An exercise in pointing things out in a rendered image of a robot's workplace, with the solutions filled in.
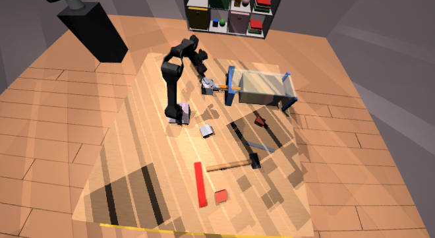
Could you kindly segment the hammer with wooden handle and dark head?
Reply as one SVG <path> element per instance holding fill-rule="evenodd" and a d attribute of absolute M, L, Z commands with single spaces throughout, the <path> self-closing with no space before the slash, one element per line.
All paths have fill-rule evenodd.
<path fill-rule="evenodd" d="M 225 163 L 225 164 L 206 166 L 206 171 L 213 171 L 213 170 L 217 170 L 217 169 L 225 169 L 225 168 L 229 168 L 229 167 L 237 167 L 237 166 L 248 165 L 248 164 L 252 164 L 252 169 L 261 168 L 257 152 L 254 154 L 249 154 L 249 155 L 250 155 L 249 160 L 242 160 L 242 161 L 237 161 L 237 162 L 229 162 L 229 163 Z"/>

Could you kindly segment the white flat bar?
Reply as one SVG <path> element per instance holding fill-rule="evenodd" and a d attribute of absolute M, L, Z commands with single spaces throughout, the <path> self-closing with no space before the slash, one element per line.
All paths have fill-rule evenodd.
<path fill-rule="evenodd" d="M 249 146 L 253 146 L 253 147 L 256 147 L 256 148 L 259 148 L 259 149 L 264 149 L 264 150 L 267 150 L 267 151 L 275 153 L 275 149 L 274 148 L 270 148 L 268 146 L 265 147 L 265 146 L 262 146 L 262 145 L 259 145 L 259 144 L 253 143 L 253 142 L 249 142 L 249 141 L 246 141 L 246 144 L 249 145 Z"/>

